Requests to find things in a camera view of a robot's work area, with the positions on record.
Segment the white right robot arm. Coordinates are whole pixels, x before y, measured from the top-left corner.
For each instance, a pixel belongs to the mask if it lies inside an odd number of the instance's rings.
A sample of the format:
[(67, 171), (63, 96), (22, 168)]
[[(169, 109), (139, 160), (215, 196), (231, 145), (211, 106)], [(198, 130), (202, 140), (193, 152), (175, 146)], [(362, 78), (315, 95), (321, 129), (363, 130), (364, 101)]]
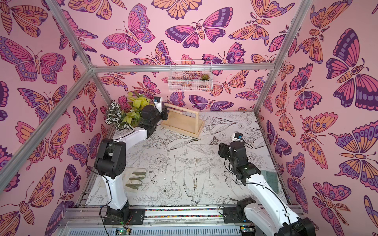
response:
[(233, 141), (219, 144), (218, 155), (230, 163), (236, 183), (248, 188), (258, 199), (240, 200), (235, 207), (242, 222), (254, 223), (266, 236), (315, 236), (315, 226), (310, 219), (302, 219), (274, 192), (260, 169), (247, 157), (245, 143)]

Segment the wooden jewelry display stand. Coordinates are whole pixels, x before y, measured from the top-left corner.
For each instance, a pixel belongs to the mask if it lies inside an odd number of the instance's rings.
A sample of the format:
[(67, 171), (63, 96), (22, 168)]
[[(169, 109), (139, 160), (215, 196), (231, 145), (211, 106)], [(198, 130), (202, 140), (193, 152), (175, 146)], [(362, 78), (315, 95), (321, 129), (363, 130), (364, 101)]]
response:
[(168, 118), (161, 122), (161, 127), (178, 132), (181, 135), (199, 138), (205, 122), (200, 119), (199, 112), (165, 104), (168, 111)]

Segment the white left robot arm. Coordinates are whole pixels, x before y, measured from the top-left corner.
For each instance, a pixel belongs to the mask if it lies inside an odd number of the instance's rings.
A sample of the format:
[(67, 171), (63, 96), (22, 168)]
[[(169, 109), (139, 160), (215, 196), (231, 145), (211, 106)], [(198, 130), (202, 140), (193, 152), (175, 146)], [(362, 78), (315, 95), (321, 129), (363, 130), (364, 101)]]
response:
[(162, 105), (148, 105), (141, 111), (142, 120), (138, 127), (124, 129), (112, 139), (104, 139), (99, 146), (94, 168), (102, 177), (108, 203), (106, 214), (99, 214), (104, 225), (122, 225), (129, 221), (129, 201), (123, 183), (123, 172), (127, 163), (127, 150), (148, 139), (157, 129), (157, 124), (168, 119), (168, 110)]

